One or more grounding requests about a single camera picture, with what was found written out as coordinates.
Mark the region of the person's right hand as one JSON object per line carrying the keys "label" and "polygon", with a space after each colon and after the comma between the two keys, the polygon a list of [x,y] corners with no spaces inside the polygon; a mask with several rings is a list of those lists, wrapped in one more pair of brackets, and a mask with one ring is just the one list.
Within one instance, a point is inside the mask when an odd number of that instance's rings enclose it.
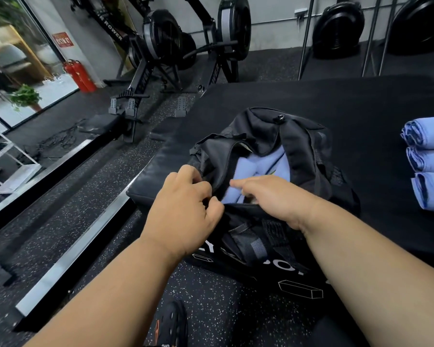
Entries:
{"label": "person's right hand", "polygon": [[324,222],[318,214],[320,198],[277,176],[266,176],[264,184],[266,205],[260,207],[267,214],[304,233],[323,228]]}

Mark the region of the black fan wheel machine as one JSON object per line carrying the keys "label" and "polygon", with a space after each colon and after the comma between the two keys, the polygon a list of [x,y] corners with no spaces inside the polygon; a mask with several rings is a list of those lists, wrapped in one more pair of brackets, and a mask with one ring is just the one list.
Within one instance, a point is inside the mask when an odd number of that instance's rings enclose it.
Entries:
{"label": "black fan wheel machine", "polygon": [[434,0],[408,0],[396,13],[387,51],[411,55],[434,50]]}
{"label": "black fan wheel machine", "polygon": [[364,12],[359,2],[338,0],[325,8],[312,35],[313,57],[326,60],[356,55],[364,25]]}

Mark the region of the glass window front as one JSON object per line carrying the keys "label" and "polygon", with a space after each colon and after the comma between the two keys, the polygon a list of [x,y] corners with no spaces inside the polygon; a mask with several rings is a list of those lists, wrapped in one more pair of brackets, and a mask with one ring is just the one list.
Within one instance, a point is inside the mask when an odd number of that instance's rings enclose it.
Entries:
{"label": "glass window front", "polygon": [[[0,131],[6,133],[79,90],[64,57],[26,0],[0,0]],[[22,84],[36,89],[42,110],[13,109],[9,95]]]}

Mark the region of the white metal shelf rack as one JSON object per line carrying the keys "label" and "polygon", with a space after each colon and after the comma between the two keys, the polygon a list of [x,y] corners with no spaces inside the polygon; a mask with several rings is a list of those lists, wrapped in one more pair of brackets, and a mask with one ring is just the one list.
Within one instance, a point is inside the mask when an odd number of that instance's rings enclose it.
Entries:
{"label": "white metal shelf rack", "polygon": [[19,191],[41,171],[34,157],[0,131],[0,195]]}

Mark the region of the green potted plant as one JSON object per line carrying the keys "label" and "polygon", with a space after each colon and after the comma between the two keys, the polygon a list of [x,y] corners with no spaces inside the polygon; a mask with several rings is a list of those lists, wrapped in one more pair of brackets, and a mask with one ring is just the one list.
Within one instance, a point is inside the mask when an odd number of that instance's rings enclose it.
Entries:
{"label": "green potted plant", "polygon": [[41,96],[39,92],[26,84],[22,84],[18,90],[11,93],[9,95],[9,100],[15,111],[20,111],[20,108],[25,107],[30,107],[35,112],[42,110],[40,106]]}

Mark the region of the red wall sign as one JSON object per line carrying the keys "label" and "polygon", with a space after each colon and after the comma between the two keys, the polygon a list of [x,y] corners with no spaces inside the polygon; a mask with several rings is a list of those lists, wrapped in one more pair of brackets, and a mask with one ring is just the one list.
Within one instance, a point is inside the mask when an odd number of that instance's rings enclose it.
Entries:
{"label": "red wall sign", "polygon": [[70,35],[66,31],[56,32],[51,34],[55,44],[63,51],[72,51],[75,48],[75,44]]}

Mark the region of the rolled blue towel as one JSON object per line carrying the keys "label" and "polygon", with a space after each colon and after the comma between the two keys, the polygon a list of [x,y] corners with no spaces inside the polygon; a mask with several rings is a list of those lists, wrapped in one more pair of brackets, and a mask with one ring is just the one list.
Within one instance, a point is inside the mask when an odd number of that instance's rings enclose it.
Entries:
{"label": "rolled blue towel", "polygon": [[411,184],[420,207],[434,212],[434,173],[415,173]]}
{"label": "rolled blue towel", "polygon": [[408,161],[416,173],[434,173],[434,150],[406,148]]}
{"label": "rolled blue towel", "polygon": [[408,146],[434,150],[434,117],[417,118],[406,122],[400,135]]}

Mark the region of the black padded platform white print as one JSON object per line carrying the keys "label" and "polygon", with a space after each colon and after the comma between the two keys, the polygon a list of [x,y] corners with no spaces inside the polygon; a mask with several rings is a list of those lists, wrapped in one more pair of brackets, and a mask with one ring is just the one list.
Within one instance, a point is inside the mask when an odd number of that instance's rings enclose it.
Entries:
{"label": "black padded platform white print", "polygon": [[[308,82],[218,84],[199,99],[177,130],[130,186],[127,194],[141,212],[150,210],[165,177],[189,162],[199,140],[218,133],[248,108],[274,109],[318,122],[332,133],[332,159],[358,194],[361,218],[380,233],[434,267],[434,213],[423,211],[412,195],[410,167],[398,136],[406,121],[434,115],[434,80],[426,76],[339,79]],[[245,267],[217,246],[216,234],[204,250],[186,261],[238,280],[234,297],[224,294],[212,327],[204,308],[189,308],[191,346],[301,346],[301,330],[319,319],[337,297],[325,282],[302,279],[286,260]]]}

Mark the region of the black rowing machine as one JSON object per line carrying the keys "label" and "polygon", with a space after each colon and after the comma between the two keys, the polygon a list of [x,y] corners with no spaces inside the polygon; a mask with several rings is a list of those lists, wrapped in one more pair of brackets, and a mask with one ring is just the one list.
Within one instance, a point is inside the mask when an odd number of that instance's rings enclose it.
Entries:
{"label": "black rowing machine", "polygon": [[119,133],[124,141],[133,142],[137,125],[142,124],[138,108],[147,85],[157,69],[165,84],[183,90],[178,70],[184,60],[183,32],[174,16],[165,9],[152,10],[154,0],[128,0],[142,16],[141,33],[117,17],[103,0],[70,0],[71,10],[82,9],[93,18],[126,54],[135,72],[129,86],[110,98],[107,114],[98,114],[80,123],[81,133],[104,135]]}
{"label": "black rowing machine", "polygon": [[185,0],[192,7],[203,25],[206,44],[189,51],[184,59],[199,53],[207,53],[202,76],[197,91],[183,92],[178,98],[178,106],[173,116],[166,117],[156,125],[148,138],[155,141],[166,141],[180,126],[188,112],[187,94],[202,97],[208,88],[217,83],[220,71],[223,71],[227,82],[239,81],[238,63],[249,53],[251,41],[251,15],[248,0],[221,0],[217,20],[212,18],[199,0]]}

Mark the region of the black gym bag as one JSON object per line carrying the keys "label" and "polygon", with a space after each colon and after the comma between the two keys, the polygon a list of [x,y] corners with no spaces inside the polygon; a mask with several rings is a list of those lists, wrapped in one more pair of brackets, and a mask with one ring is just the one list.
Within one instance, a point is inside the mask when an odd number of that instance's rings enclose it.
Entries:
{"label": "black gym bag", "polygon": [[[189,164],[222,199],[239,157],[267,156],[283,146],[290,167],[290,183],[360,216],[359,197],[345,174],[332,162],[332,136],[309,119],[269,108],[248,108],[221,133],[212,133],[190,149]],[[224,204],[224,215],[211,239],[222,255],[239,269],[259,269],[281,261],[305,278],[323,273],[303,234],[266,214],[258,204]]]}

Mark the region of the red fire extinguisher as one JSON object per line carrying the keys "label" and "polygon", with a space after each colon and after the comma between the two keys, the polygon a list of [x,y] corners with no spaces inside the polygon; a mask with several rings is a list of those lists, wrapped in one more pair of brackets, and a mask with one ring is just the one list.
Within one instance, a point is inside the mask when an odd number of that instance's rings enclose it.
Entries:
{"label": "red fire extinguisher", "polygon": [[76,71],[76,61],[70,60],[63,62],[63,69],[64,71],[71,76],[79,90],[83,93],[88,93],[88,89],[81,80],[79,74]]}
{"label": "red fire extinguisher", "polygon": [[75,69],[75,73],[78,75],[81,83],[85,87],[85,90],[88,93],[93,93],[97,90],[96,85],[91,80],[88,72],[86,71],[85,67],[81,64],[80,61],[74,60],[72,61],[73,68]]}

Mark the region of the person's right forearm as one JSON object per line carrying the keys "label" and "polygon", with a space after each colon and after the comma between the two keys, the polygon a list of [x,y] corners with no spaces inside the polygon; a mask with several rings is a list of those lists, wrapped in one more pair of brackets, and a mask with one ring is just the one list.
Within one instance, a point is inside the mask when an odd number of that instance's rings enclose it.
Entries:
{"label": "person's right forearm", "polygon": [[433,267],[323,199],[303,232],[371,346],[434,347]]}

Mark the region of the person's left forearm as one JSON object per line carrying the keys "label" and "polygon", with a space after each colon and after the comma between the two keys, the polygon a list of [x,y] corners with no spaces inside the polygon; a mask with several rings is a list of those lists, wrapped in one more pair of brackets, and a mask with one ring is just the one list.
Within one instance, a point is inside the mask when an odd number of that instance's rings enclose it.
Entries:
{"label": "person's left forearm", "polygon": [[184,253],[142,235],[24,347],[140,347]]}

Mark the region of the person's left hand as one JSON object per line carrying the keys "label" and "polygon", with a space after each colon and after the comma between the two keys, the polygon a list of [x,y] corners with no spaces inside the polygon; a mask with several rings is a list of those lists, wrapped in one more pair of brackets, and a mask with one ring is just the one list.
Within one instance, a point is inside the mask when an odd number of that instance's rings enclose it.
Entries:
{"label": "person's left hand", "polygon": [[202,201],[212,197],[212,187],[191,165],[170,173],[148,213],[140,241],[180,260],[192,254],[214,229],[203,229]]}

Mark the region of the blue towel with green print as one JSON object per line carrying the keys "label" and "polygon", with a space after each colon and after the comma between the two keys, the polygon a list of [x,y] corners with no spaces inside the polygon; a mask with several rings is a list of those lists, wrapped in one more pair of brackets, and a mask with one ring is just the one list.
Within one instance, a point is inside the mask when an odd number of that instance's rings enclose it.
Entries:
{"label": "blue towel with green print", "polygon": [[[283,146],[275,148],[267,156],[249,153],[247,157],[239,157],[235,170],[230,173],[231,179],[241,180],[262,175],[275,175],[290,182],[290,167]],[[227,188],[221,199],[223,204],[256,204],[254,198],[245,197],[242,192],[226,184]]]}

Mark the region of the grey metal rack pole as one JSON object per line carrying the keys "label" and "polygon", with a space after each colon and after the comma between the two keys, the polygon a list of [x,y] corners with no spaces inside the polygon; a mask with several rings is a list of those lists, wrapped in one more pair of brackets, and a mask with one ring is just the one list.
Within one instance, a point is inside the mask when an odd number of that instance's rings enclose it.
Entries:
{"label": "grey metal rack pole", "polygon": [[314,1],[315,0],[310,0],[309,7],[308,7],[307,21],[306,21],[306,25],[305,25],[305,34],[304,34],[304,39],[303,39],[301,59],[300,59],[299,70],[298,70],[298,81],[301,81],[301,79],[302,79],[304,66],[305,66],[305,62],[306,62],[307,42],[308,42],[308,36],[309,36],[309,31],[310,31],[310,26],[311,26]]}
{"label": "grey metal rack pole", "polygon": [[365,74],[367,72],[368,64],[370,61],[371,49],[372,49],[373,38],[374,38],[375,29],[376,29],[376,24],[377,24],[380,6],[381,6],[381,0],[376,0],[375,6],[373,9],[373,16],[372,16],[372,22],[371,22],[370,32],[369,32],[369,36],[368,36],[368,41],[366,44],[365,57],[364,57],[364,60],[363,60],[362,66],[361,66],[361,77],[365,76]]}
{"label": "grey metal rack pole", "polygon": [[387,53],[387,49],[388,49],[391,30],[392,30],[392,26],[393,26],[393,22],[394,22],[397,2],[398,2],[398,0],[392,0],[392,3],[391,3],[389,18],[388,18],[388,22],[387,22],[386,35],[385,35],[385,39],[384,39],[383,52],[382,52],[382,57],[380,60],[380,67],[378,70],[378,76],[381,76],[382,70],[384,67],[384,62],[385,62],[385,57],[386,57],[386,53]]}

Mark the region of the black shoe orange trim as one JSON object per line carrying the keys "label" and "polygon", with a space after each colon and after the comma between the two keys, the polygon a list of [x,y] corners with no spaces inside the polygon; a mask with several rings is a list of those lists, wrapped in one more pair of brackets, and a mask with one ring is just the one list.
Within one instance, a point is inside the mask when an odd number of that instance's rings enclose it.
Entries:
{"label": "black shoe orange trim", "polygon": [[161,310],[155,324],[155,340],[144,347],[188,347],[188,322],[184,303],[176,299]]}

